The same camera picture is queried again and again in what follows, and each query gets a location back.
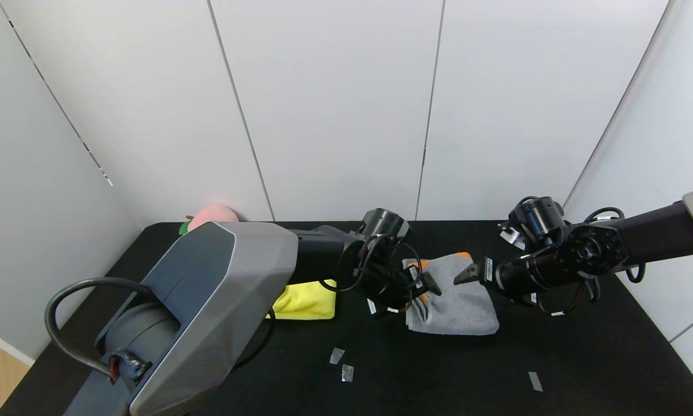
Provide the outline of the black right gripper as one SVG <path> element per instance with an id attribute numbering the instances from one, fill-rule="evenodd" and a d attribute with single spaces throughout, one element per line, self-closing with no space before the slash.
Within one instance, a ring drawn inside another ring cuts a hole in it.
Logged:
<path id="1" fill-rule="evenodd" d="M 495 261 L 486 257 L 481 263 L 468 264 L 455 278 L 454 285 L 479 281 L 486 289 L 506 298 L 520 300 L 531 295 L 531 276 L 526 258 L 513 258 L 509 261 Z"/>

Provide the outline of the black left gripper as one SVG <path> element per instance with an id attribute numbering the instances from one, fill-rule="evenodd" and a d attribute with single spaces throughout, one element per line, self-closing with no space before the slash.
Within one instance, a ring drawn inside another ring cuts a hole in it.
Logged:
<path id="1" fill-rule="evenodd" d="M 423 272 L 418 264 L 409 264 L 402 269 L 393 268 L 393 280 L 396 284 L 397 297 L 401 300 L 412 300 L 426 292 L 441 296 L 441 288 L 430 272 Z"/>

